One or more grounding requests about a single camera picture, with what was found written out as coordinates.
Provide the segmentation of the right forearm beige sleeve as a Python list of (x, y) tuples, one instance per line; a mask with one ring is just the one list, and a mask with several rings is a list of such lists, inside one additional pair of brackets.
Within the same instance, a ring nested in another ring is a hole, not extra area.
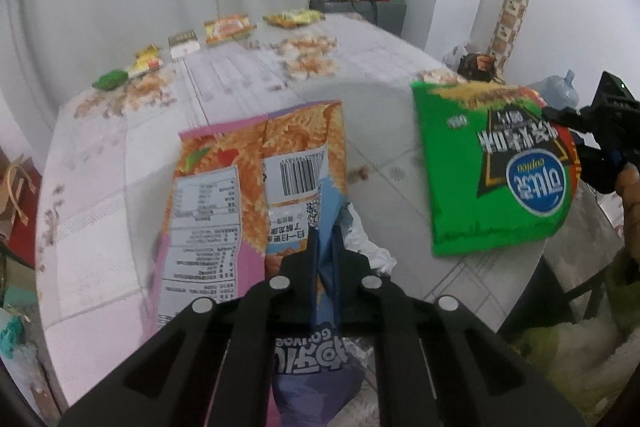
[(529, 329), (513, 343), (589, 426), (612, 409), (639, 364), (639, 263), (620, 251), (604, 286), (608, 311), (577, 324)]

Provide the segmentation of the person right hand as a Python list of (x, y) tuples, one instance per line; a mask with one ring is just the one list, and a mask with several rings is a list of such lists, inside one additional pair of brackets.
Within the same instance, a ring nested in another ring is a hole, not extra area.
[(625, 247), (628, 254), (640, 259), (640, 180), (639, 170), (627, 164), (618, 175), (615, 190), (622, 199), (624, 210)]

